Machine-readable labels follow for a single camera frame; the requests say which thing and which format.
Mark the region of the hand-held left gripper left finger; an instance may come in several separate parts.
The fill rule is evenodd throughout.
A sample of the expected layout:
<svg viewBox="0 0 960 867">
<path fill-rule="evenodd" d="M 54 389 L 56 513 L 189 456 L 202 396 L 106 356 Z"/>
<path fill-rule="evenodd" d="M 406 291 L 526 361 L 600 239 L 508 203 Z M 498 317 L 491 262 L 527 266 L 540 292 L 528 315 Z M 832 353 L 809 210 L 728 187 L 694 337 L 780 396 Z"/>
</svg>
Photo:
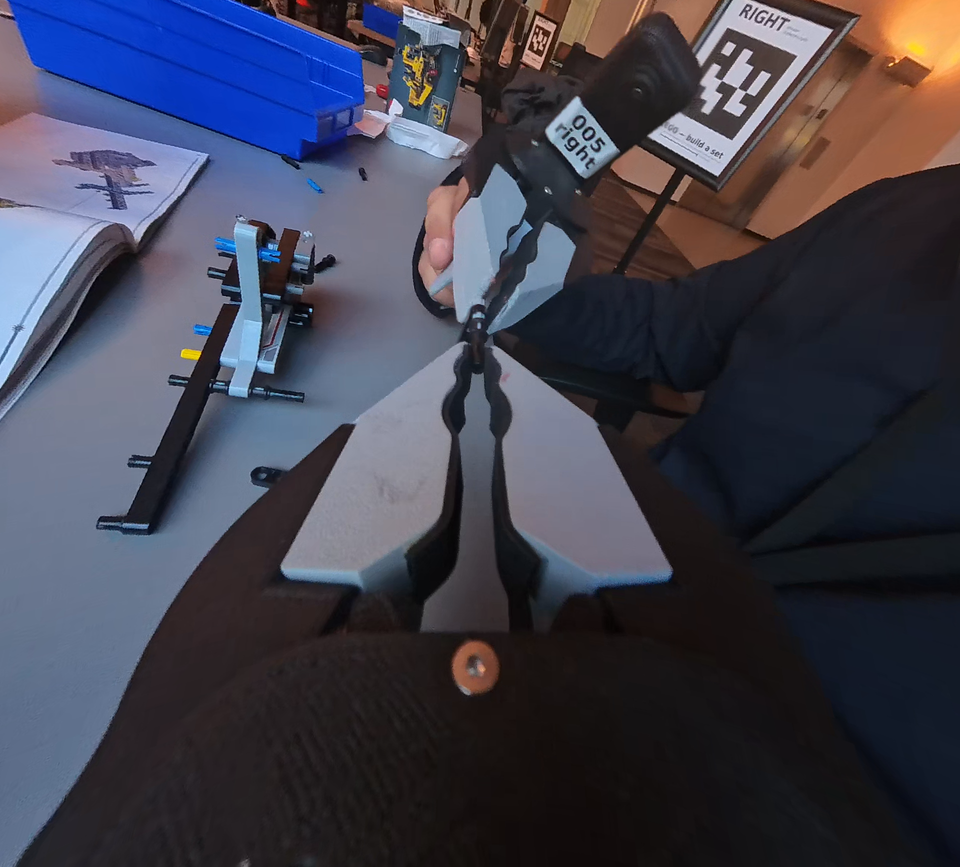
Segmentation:
<svg viewBox="0 0 960 867">
<path fill-rule="evenodd" d="M 290 581 L 424 604 L 458 555 L 462 345 L 357 417 L 280 564 Z"/>
</svg>

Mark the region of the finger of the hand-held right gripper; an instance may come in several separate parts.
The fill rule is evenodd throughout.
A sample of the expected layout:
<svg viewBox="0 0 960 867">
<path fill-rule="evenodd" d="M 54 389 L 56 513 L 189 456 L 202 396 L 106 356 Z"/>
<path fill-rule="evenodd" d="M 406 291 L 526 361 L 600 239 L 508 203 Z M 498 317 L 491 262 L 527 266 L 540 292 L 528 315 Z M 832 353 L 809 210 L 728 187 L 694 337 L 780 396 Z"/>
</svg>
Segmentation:
<svg viewBox="0 0 960 867">
<path fill-rule="evenodd" d="M 511 228 L 522 224 L 522 189 L 500 165 L 494 165 L 482 190 L 469 198 L 454 220 L 452 289 L 458 322 L 470 310 L 486 306 L 508 247 Z"/>
<path fill-rule="evenodd" d="M 558 225 L 546 223 L 537 238 L 536 253 L 522 281 L 488 324 L 490 335 L 505 331 L 556 296 L 563 288 L 576 244 Z"/>
</svg>

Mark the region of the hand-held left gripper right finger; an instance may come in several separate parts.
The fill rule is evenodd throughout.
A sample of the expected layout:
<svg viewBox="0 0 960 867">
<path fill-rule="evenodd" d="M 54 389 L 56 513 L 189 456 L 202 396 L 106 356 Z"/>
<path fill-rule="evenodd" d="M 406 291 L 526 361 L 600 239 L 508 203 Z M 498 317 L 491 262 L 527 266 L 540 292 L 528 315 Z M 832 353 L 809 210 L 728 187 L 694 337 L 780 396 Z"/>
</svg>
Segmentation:
<svg viewBox="0 0 960 867">
<path fill-rule="evenodd" d="M 575 596 L 667 583 L 673 568 L 597 423 L 501 348 L 486 349 L 491 509 L 513 629 Z"/>
</svg>

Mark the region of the small black lego pin piece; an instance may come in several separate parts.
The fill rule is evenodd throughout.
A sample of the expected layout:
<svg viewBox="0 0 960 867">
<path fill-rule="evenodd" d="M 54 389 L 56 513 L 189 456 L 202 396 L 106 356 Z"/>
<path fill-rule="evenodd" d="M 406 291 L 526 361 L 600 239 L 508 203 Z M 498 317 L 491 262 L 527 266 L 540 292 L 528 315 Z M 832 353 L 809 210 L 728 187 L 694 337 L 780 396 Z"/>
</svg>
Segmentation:
<svg viewBox="0 0 960 867">
<path fill-rule="evenodd" d="M 484 372 L 489 318 L 484 303 L 474 304 L 467 311 L 462 326 L 461 340 L 466 345 L 466 356 L 472 374 Z"/>
</svg>

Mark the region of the person's right forearm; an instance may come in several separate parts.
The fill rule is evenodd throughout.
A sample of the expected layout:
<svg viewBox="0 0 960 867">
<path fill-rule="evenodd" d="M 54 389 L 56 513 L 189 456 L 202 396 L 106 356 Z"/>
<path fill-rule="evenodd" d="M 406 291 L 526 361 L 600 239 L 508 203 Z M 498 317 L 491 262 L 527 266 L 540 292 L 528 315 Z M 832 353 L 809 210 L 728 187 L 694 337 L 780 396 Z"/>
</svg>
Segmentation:
<svg viewBox="0 0 960 867">
<path fill-rule="evenodd" d="M 701 391 L 725 368 L 768 281 L 751 255 L 663 281 L 585 275 L 508 333 L 560 362 Z"/>
</svg>

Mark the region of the small lego box yellow vehicle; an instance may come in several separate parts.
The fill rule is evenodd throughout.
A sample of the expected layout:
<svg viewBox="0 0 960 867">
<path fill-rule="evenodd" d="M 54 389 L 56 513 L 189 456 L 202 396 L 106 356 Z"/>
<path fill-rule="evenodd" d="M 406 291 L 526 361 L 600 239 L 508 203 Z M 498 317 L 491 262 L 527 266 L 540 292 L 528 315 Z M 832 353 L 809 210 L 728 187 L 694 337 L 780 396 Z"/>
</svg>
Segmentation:
<svg viewBox="0 0 960 867">
<path fill-rule="evenodd" d="M 456 40 L 455 45 L 445 40 Z M 447 133 L 467 50 L 451 28 L 414 19 L 397 28 L 390 69 L 389 103 L 408 121 Z"/>
</svg>

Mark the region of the black and grey lego assembly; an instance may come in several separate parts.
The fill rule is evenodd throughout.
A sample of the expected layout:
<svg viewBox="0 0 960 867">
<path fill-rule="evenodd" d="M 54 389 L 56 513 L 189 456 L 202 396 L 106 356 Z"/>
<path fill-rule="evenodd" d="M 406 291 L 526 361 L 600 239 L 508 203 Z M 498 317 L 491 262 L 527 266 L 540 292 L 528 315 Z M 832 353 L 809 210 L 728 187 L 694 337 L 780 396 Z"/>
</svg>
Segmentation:
<svg viewBox="0 0 960 867">
<path fill-rule="evenodd" d="M 232 235 L 217 237 L 214 246 L 229 261 L 223 269 L 207 270 L 220 283 L 224 304 L 211 325 L 194 326 L 205 340 L 203 347 L 181 353 L 194 363 L 191 373 L 168 378 L 181 395 L 155 452 L 127 459 L 130 468 L 145 472 L 129 508 L 120 515 L 101 515 L 98 530 L 154 533 L 212 397 L 305 402 L 303 392 L 260 380 L 277 373 L 287 334 L 311 328 L 314 305 L 305 300 L 306 288 L 336 266 L 336 256 L 318 257 L 308 231 L 275 232 L 269 224 L 243 216 L 235 219 Z"/>
</svg>

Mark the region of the open lego instruction booklet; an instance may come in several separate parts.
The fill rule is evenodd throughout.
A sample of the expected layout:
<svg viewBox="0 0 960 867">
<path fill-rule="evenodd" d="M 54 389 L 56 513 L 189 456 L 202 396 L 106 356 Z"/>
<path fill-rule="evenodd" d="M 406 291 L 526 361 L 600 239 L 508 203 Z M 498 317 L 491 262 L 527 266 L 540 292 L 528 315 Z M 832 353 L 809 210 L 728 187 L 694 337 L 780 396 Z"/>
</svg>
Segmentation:
<svg viewBox="0 0 960 867">
<path fill-rule="evenodd" d="M 2 416 L 52 357 L 92 285 L 139 252 L 209 159 L 37 113 L 2 126 Z"/>
</svg>

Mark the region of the person's right hand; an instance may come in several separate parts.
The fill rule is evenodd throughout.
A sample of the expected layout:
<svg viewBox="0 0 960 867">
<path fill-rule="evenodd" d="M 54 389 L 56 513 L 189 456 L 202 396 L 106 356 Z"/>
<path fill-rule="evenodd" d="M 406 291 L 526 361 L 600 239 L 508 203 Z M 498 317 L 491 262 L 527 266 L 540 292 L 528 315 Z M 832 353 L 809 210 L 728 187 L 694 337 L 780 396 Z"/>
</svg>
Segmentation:
<svg viewBox="0 0 960 867">
<path fill-rule="evenodd" d="M 434 313 L 454 307 L 452 287 L 432 292 L 453 260 L 454 220 L 471 196 L 471 186 L 458 170 L 434 188 L 426 199 L 421 232 L 414 245 L 414 290 Z"/>
</svg>

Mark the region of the small marker sign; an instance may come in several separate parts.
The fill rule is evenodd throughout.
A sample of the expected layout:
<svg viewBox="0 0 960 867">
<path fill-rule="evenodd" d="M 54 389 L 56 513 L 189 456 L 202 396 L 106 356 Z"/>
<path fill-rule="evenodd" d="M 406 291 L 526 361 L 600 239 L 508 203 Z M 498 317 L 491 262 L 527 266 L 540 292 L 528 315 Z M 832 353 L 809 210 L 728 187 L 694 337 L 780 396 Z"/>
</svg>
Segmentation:
<svg viewBox="0 0 960 867">
<path fill-rule="evenodd" d="M 560 28 L 560 22 L 540 11 L 534 12 L 522 44 L 519 64 L 537 71 L 543 70 L 550 62 Z"/>
</svg>

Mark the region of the white plastic bag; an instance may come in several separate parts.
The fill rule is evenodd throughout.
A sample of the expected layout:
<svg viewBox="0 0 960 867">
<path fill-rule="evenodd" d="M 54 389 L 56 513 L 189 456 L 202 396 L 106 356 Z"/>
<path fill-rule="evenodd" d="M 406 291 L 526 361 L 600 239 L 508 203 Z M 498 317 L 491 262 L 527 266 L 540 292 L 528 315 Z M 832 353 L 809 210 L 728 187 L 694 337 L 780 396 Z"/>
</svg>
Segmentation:
<svg viewBox="0 0 960 867">
<path fill-rule="evenodd" d="M 439 160 L 461 159 L 469 152 L 469 145 L 455 136 L 400 114 L 364 110 L 362 118 L 347 130 L 348 136 L 376 140 L 385 136 L 392 143 L 414 149 Z"/>
</svg>

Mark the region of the framed marker sign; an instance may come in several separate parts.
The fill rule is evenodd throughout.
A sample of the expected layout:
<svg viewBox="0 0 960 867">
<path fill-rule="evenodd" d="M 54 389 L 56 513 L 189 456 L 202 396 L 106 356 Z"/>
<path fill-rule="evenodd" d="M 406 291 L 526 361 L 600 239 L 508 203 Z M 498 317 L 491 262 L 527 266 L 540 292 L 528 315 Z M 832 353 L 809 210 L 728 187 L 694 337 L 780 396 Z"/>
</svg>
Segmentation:
<svg viewBox="0 0 960 867">
<path fill-rule="evenodd" d="M 692 47 L 696 95 L 641 148 L 723 189 L 858 21 L 818 0 L 719 0 Z"/>
</svg>

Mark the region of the dark jacket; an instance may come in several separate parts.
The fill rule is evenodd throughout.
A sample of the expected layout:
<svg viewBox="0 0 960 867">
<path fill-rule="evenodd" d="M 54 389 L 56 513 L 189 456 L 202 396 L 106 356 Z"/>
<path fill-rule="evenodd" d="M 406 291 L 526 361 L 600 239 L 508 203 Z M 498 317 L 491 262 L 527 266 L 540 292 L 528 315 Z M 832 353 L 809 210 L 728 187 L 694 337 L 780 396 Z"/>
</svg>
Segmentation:
<svg viewBox="0 0 960 867">
<path fill-rule="evenodd" d="M 482 131 L 509 128 L 542 133 L 560 110 L 580 95 L 585 83 L 574 76 L 520 68 L 505 83 L 486 81 L 482 87 Z"/>
</svg>

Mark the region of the black sign stand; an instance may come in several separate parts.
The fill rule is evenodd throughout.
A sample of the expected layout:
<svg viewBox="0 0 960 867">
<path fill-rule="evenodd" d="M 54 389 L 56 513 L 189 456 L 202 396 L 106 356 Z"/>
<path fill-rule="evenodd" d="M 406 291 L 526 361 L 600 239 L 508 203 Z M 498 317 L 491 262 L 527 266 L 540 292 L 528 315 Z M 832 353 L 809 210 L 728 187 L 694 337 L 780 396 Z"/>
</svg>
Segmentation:
<svg viewBox="0 0 960 867">
<path fill-rule="evenodd" d="M 687 174 L 675 168 L 674 172 L 668 178 L 666 185 L 655 197 L 654 204 L 645 214 L 643 221 L 636 230 L 634 236 L 630 239 L 626 249 L 613 267 L 612 273 L 625 275 L 635 255 L 642 247 L 643 243 L 649 237 L 653 228 L 658 225 L 659 218 L 665 212 L 666 208 L 672 203 L 674 195 L 681 186 Z"/>
</svg>

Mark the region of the blue plastic bin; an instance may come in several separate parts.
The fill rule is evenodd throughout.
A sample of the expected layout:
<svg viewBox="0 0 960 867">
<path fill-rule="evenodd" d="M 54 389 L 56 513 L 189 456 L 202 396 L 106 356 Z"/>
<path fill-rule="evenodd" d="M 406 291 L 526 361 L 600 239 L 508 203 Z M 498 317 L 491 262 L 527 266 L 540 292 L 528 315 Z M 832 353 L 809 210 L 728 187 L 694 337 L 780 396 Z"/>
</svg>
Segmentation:
<svg viewBox="0 0 960 867">
<path fill-rule="evenodd" d="M 354 50 L 234 0 L 6 0 L 33 65 L 303 160 L 363 117 Z"/>
</svg>

